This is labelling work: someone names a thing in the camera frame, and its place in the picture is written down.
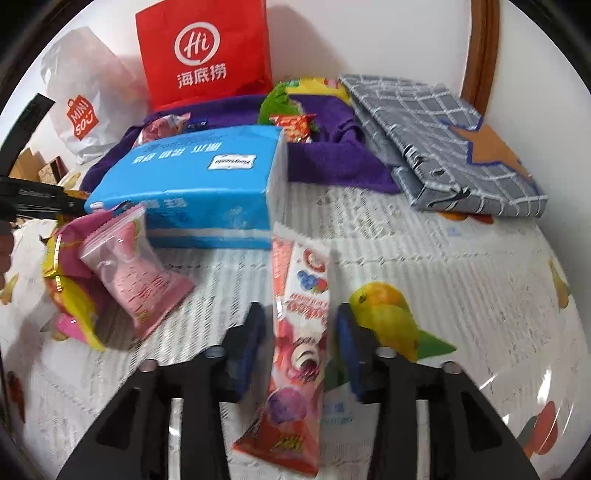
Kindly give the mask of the person left hand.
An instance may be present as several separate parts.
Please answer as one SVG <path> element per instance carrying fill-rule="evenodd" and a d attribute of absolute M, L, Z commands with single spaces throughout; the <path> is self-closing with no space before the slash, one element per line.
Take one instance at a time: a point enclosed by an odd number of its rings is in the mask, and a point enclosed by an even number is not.
<path fill-rule="evenodd" d="M 0 235 L 0 289 L 5 286 L 5 275 L 11 266 L 11 255 L 14 249 L 14 236 L 11 232 Z"/>

